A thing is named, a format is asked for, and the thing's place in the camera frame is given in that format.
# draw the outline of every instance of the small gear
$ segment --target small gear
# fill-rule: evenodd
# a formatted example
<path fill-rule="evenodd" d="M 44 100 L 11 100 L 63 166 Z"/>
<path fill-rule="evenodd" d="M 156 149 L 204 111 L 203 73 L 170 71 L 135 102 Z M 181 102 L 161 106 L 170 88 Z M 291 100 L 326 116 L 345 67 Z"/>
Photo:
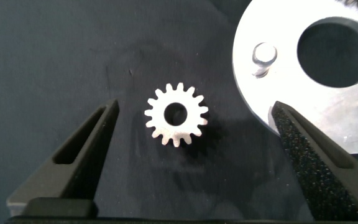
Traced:
<path fill-rule="evenodd" d="M 201 136 L 201 130 L 198 125 L 207 125 L 208 121 L 200 115 L 208 112 L 208 107 L 199 106 L 204 97 L 202 95 L 193 97 L 194 87 L 187 91 L 183 90 L 183 83 L 179 83 L 176 90 L 173 90 L 171 84 L 167 84 L 167 92 L 156 89 L 157 100 L 150 98 L 147 102 L 153 106 L 153 109 L 144 111 L 146 116 L 152 117 L 152 120 L 146 123 L 146 127 L 155 127 L 152 134 L 153 138 L 162 135 L 162 144 L 166 145 L 169 139 L 173 140 L 173 145 L 179 147 L 180 139 L 183 138 L 187 144 L 191 144 L 190 134 Z M 182 124 L 172 124 L 167 121 L 166 114 L 173 114 L 172 105 L 180 105 L 187 112 L 187 116 Z"/>

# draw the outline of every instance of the circular plate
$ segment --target circular plate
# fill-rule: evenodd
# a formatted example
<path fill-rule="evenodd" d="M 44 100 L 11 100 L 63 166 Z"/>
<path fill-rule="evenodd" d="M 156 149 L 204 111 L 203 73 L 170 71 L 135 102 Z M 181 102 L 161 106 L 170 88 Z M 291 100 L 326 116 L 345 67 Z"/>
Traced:
<path fill-rule="evenodd" d="M 277 132 L 270 110 L 276 101 L 288 104 L 347 152 L 358 153 L 358 83 L 345 88 L 319 84 L 298 61 L 302 33 L 318 21 L 342 23 L 358 32 L 358 7 L 336 0 L 254 0 L 237 28 L 233 69 L 249 108 Z M 278 56 L 263 78 L 252 75 L 254 47 L 267 42 Z"/>

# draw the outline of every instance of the spur gear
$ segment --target spur gear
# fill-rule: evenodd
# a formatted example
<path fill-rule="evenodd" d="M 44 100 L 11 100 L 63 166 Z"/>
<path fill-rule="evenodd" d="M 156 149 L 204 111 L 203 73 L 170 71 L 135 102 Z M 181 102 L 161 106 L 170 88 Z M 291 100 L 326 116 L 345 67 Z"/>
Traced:
<path fill-rule="evenodd" d="M 198 125 L 207 125 L 208 121 L 200 115 L 208 112 L 208 107 L 199 106 L 204 97 L 202 95 L 193 97 L 194 87 L 187 91 L 183 89 L 183 83 L 179 83 L 176 90 L 173 90 L 171 84 L 167 84 L 167 92 L 156 89 L 157 100 L 150 98 L 147 102 L 153 106 L 153 109 L 144 111 L 146 116 L 152 117 L 152 120 L 146 123 L 146 127 L 155 127 L 152 134 L 153 138 L 162 135 L 162 144 L 166 145 L 169 139 L 173 140 L 173 145 L 179 147 L 180 139 L 191 144 L 190 134 L 201 136 L 201 130 Z M 175 114 L 172 105 L 181 105 L 187 112 L 187 116 L 182 124 L 172 124 L 168 122 L 167 114 Z"/>

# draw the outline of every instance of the gear tooth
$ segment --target gear tooth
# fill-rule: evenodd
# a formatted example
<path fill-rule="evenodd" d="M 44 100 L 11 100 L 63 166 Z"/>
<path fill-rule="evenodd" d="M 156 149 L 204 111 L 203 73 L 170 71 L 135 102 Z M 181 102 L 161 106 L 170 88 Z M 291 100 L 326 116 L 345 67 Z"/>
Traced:
<path fill-rule="evenodd" d="M 203 95 L 197 96 L 195 98 L 195 100 L 196 100 L 197 103 L 201 103 L 204 100 L 204 96 Z"/>
<path fill-rule="evenodd" d="M 164 145 L 164 146 L 166 146 L 167 144 L 168 144 L 168 142 L 169 142 L 169 138 L 167 138 L 167 137 L 163 137 L 162 138 L 162 140 L 161 140 L 161 143 Z"/>
<path fill-rule="evenodd" d="M 157 95 L 158 98 L 164 95 L 164 93 L 160 89 L 156 89 L 155 94 Z"/>
<path fill-rule="evenodd" d="M 345 1 L 345 4 L 348 5 L 348 4 L 352 4 L 355 0 L 346 0 Z"/>
<path fill-rule="evenodd" d="M 190 136 L 183 137 L 183 140 L 185 140 L 186 144 L 191 144 L 191 137 Z"/>
<path fill-rule="evenodd" d="M 173 91 L 172 85 L 170 83 L 167 84 L 166 89 L 167 89 L 167 93 Z"/>
<path fill-rule="evenodd" d="M 193 133 L 195 136 L 200 137 L 203 133 L 200 129 L 197 128 L 197 130 Z"/>
<path fill-rule="evenodd" d="M 183 88 L 184 88 L 184 87 L 183 87 L 183 83 L 179 83 L 179 84 L 178 84 L 178 87 L 177 87 L 177 91 L 178 91 L 178 90 L 183 91 Z"/>
<path fill-rule="evenodd" d="M 190 87 L 190 88 L 187 90 L 187 93 L 190 94 L 190 95 L 193 95 L 195 90 L 196 90 L 196 89 L 195 89 L 194 87 Z"/>
<path fill-rule="evenodd" d="M 200 107 L 200 113 L 207 113 L 208 112 L 208 107 L 206 107 L 206 106 L 201 106 Z"/>
<path fill-rule="evenodd" d="M 198 122 L 199 125 L 207 125 L 208 121 L 205 118 L 201 118 L 200 121 Z"/>
<path fill-rule="evenodd" d="M 153 120 L 148 121 L 148 122 L 146 123 L 146 127 L 148 127 L 148 128 L 154 127 L 154 122 L 153 122 Z"/>
<path fill-rule="evenodd" d="M 152 116 L 153 112 L 152 112 L 152 110 L 145 110 L 145 111 L 144 111 L 144 114 L 145 114 L 146 116 Z"/>
<path fill-rule="evenodd" d="M 155 103 L 157 102 L 157 100 L 150 98 L 150 99 L 147 100 L 147 102 L 148 102 L 150 105 L 154 106 Z"/>
<path fill-rule="evenodd" d="M 160 136 L 160 131 L 159 131 L 158 129 L 156 129 L 156 130 L 153 132 L 152 137 L 153 137 L 153 138 L 157 138 L 157 137 L 159 137 L 159 136 Z"/>
<path fill-rule="evenodd" d="M 173 146 L 179 147 L 179 145 L 180 145 L 180 139 L 174 138 L 174 139 L 173 139 Z"/>

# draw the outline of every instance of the black surface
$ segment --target black surface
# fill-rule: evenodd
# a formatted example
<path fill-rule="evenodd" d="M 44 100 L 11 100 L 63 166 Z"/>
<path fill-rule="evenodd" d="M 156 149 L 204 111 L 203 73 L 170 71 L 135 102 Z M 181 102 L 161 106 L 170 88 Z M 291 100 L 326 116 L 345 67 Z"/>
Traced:
<path fill-rule="evenodd" d="M 248 1 L 0 1 L 0 223 L 5 200 L 101 103 L 121 115 L 95 202 L 102 217 L 311 220 L 278 137 L 232 75 Z M 152 139 L 156 88 L 209 107 L 190 147 Z"/>

